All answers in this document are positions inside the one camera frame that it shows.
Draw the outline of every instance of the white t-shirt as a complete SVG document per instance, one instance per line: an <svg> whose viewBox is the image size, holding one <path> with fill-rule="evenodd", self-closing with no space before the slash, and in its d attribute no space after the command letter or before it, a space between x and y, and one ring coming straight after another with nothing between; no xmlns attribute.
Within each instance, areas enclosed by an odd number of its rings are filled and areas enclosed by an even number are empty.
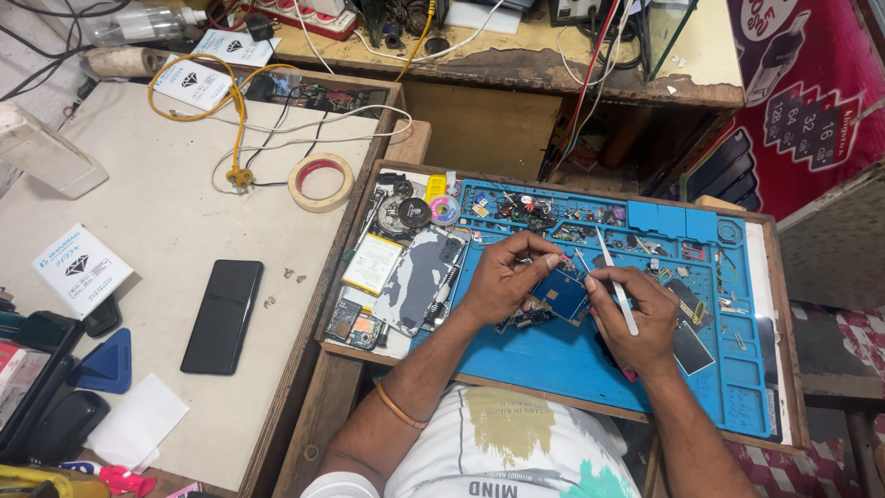
<svg viewBox="0 0 885 498"><path fill-rule="evenodd" d="M380 498L351 472L317 478L302 498ZM570 407L494 387L453 384L384 498L635 497L602 424Z"/></svg>

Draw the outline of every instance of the person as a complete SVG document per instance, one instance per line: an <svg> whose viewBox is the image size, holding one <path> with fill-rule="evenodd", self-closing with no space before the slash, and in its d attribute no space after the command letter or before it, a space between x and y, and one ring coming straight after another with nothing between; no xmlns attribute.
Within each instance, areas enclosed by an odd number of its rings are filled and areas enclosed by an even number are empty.
<svg viewBox="0 0 885 498"><path fill-rule="evenodd" d="M527 230L486 246L464 298L357 406L302 497L639 496L610 432L588 413L502 389L447 386L477 331L527 309L527 294L561 254ZM520 263L526 257L530 265ZM611 282L632 295L638 336ZM673 496L758 496L673 358L678 298L637 268L594 270L584 286L611 350L648 393Z"/></svg>

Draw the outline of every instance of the memory card poster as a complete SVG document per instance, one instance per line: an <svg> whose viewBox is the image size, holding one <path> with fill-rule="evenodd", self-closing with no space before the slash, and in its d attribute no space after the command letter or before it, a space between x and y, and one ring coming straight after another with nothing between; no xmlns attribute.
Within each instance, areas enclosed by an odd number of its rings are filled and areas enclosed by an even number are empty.
<svg viewBox="0 0 885 498"><path fill-rule="evenodd" d="M885 71L852 0L728 8L747 105L670 193L780 221L885 157Z"/></svg>

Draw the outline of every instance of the phone screen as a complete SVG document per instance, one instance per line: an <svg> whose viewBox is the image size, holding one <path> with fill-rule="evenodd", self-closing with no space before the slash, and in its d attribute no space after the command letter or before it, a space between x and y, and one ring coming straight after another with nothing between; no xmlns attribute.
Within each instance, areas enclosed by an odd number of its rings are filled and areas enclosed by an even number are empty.
<svg viewBox="0 0 885 498"><path fill-rule="evenodd" d="M182 372L231 375L236 371L263 269L260 261L215 261L181 361Z"/></svg>

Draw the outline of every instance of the hand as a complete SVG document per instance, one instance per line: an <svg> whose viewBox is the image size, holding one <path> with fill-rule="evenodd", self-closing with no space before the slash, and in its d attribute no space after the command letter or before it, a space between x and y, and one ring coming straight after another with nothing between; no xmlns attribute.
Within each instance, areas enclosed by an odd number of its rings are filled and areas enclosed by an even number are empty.
<svg viewBox="0 0 885 498"><path fill-rule="evenodd" d="M522 306L532 287L559 264L560 254L562 249L528 230L487 245L457 308L471 315L480 326L503 321ZM531 265L518 261L526 258L531 258Z"/></svg>
<svg viewBox="0 0 885 498"><path fill-rule="evenodd" d="M633 296L633 317L639 335L632 336L620 308L615 304L606 284L618 282L628 295ZM675 367L673 358L673 332L676 330L676 314L679 297L665 289L653 278L636 267L607 267L591 271L584 281L591 312L602 320L608 333L608 346L616 358L636 370L653 372Z"/></svg>

